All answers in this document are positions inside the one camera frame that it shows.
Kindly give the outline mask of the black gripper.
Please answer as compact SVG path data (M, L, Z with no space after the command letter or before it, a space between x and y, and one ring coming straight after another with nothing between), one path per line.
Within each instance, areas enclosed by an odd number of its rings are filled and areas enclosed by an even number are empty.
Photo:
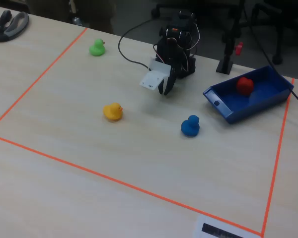
M160 94L167 95L177 78L182 79L188 76L188 59L186 53L179 47L163 46L161 53L164 63L171 66L171 71L165 89L163 79L158 85L158 91Z

